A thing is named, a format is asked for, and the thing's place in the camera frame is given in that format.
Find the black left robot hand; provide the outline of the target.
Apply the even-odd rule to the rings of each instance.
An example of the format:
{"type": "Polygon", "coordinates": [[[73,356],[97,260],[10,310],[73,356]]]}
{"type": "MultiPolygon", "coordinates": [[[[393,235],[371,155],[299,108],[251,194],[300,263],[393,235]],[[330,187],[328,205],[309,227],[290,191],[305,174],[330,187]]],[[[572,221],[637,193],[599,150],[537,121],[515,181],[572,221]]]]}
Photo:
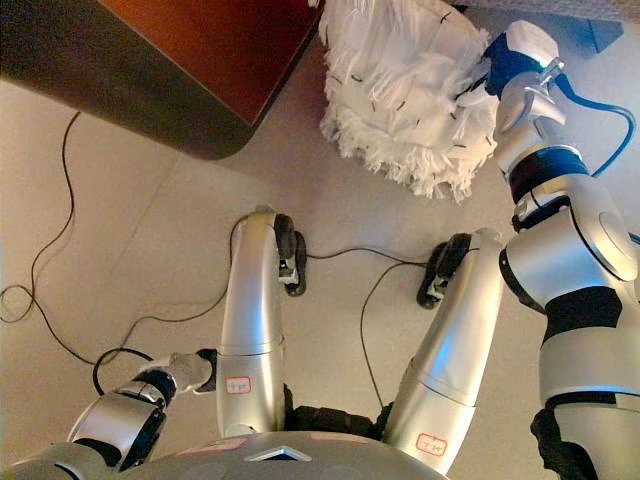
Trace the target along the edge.
{"type": "Polygon", "coordinates": [[[202,385],[195,389],[195,392],[198,394],[214,392],[217,382],[218,352],[216,349],[203,348],[198,350],[196,354],[209,365],[209,376],[202,385]]]}

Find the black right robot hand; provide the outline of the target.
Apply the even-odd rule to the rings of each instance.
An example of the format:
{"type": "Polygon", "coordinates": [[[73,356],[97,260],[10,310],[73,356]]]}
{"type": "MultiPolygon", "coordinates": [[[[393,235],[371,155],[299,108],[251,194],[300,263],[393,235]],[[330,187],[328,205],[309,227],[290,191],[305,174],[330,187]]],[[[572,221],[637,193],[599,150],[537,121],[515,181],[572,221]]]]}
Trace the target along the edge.
{"type": "Polygon", "coordinates": [[[501,97],[504,87],[517,75],[540,73],[558,57],[558,44],[544,30],[528,21],[512,22],[483,54],[489,60],[486,92],[501,97]]]}

